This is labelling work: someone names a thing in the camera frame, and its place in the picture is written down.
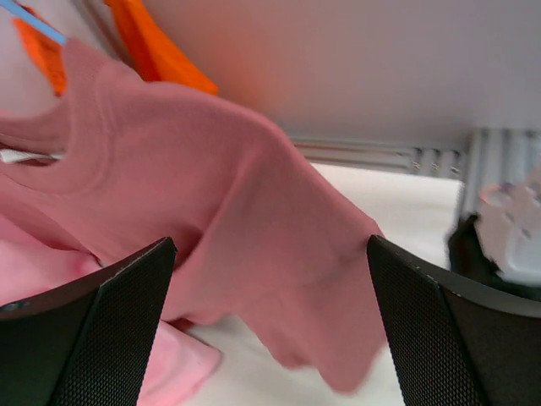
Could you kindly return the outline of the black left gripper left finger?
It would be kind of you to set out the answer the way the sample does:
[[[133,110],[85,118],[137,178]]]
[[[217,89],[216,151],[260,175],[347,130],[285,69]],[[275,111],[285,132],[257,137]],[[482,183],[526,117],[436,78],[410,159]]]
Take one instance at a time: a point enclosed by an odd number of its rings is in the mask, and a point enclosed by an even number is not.
[[[176,257],[170,238],[1,308],[1,403],[138,402]]]

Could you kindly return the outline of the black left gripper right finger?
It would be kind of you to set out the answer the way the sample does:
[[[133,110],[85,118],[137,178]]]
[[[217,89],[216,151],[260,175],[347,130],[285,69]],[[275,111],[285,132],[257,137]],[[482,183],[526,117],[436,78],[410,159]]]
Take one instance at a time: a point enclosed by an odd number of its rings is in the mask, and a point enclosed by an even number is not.
[[[370,238],[369,269],[406,405],[540,404],[540,303]]]

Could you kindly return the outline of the dusty rose t shirt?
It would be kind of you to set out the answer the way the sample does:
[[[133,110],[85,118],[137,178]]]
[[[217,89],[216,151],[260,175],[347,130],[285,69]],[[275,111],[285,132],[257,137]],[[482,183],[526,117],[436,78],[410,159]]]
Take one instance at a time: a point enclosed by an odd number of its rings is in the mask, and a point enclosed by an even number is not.
[[[34,117],[1,118],[1,212],[57,249],[118,261],[162,238],[178,256],[165,321],[236,315],[282,366],[354,392],[385,332],[367,260],[375,220],[272,122],[195,89],[148,83],[76,40],[68,87]]]

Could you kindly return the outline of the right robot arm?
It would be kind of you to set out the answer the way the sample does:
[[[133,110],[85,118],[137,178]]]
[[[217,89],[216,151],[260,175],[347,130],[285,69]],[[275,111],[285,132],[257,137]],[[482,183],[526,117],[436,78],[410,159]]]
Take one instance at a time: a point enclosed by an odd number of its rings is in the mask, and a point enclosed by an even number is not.
[[[480,208],[448,239],[451,270],[491,288],[540,300],[540,168],[518,184],[487,186]]]

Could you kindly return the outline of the blue wire hanger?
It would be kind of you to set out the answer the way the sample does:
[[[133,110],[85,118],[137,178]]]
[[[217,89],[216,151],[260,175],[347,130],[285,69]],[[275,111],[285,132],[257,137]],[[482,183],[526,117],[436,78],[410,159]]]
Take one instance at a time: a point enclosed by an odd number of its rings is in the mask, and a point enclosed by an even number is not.
[[[13,0],[1,0],[1,7],[10,12],[14,17],[23,20],[50,40],[56,42],[58,45],[63,46],[66,43],[66,37],[63,34],[52,28],[48,23],[38,19],[17,2]]]

